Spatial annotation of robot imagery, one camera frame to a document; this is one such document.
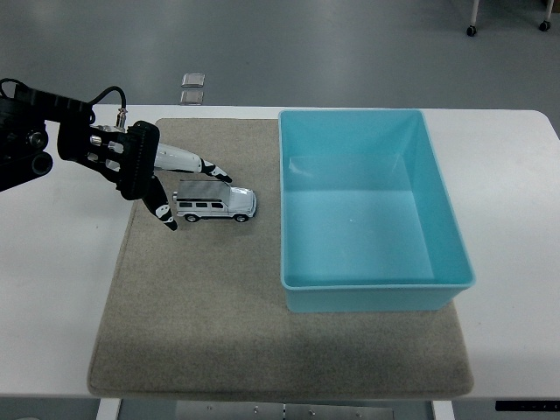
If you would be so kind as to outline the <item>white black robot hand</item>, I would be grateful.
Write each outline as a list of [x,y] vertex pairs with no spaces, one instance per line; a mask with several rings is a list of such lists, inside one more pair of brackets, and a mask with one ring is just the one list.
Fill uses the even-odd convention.
[[[157,148],[154,170],[203,173],[226,183],[232,182],[232,179],[216,164],[206,161],[188,150],[162,143]],[[143,198],[146,208],[171,231],[175,231],[178,224],[172,215],[165,189],[155,173],[152,174],[148,187],[148,194]]]

